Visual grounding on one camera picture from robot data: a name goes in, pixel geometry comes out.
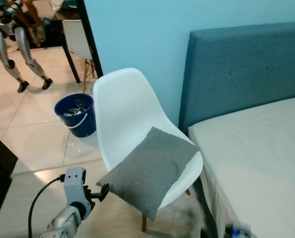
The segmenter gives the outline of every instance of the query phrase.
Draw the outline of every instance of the bed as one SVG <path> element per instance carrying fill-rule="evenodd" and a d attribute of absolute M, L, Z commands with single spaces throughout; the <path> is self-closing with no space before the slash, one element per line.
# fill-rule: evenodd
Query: bed
<path fill-rule="evenodd" d="M 240 221 L 295 238 L 295 23 L 191 32 L 179 128 L 219 237 Z"/>

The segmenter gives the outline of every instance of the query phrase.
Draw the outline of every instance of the upholstered headboard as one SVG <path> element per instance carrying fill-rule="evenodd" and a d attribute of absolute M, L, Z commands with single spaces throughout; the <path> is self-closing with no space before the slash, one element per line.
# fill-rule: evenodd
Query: upholstered headboard
<path fill-rule="evenodd" d="M 295 23 L 193 31 L 179 128 L 295 97 Z"/>

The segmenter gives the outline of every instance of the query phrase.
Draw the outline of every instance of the light blue wall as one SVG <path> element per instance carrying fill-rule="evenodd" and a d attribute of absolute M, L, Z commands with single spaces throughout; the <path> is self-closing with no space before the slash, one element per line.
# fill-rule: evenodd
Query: light blue wall
<path fill-rule="evenodd" d="M 135 67 L 178 124 L 192 30 L 295 21 L 295 0 L 85 0 L 103 73 Z"/>

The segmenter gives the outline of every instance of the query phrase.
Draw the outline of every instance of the white chair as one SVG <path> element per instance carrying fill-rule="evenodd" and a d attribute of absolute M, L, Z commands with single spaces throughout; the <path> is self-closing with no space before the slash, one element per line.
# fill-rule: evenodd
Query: white chair
<path fill-rule="evenodd" d="M 89 66 L 93 78 L 95 68 L 82 22 L 81 20 L 63 20 L 63 28 L 69 51 L 85 59 L 83 72 L 83 92 L 85 92 Z"/>
<path fill-rule="evenodd" d="M 152 87 L 137 69 L 125 68 L 104 75 L 95 83 L 93 95 L 98 142 L 108 171 L 141 143 L 152 126 L 192 143 L 167 118 Z M 202 169 L 203 158 L 197 152 L 167 192 L 159 209 L 184 192 L 189 195 L 188 188 L 200 176 Z M 146 222 L 143 215 L 143 232 Z"/>

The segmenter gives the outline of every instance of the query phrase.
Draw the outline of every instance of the white bed sheet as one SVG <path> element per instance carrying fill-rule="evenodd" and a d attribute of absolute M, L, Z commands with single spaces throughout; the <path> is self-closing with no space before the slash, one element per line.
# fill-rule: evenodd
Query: white bed sheet
<path fill-rule="evenodd" d="M 219 237 L 228 222 L 260 238 L 295 238 L 295 98 L 197 123 L 201 180 Z"/>

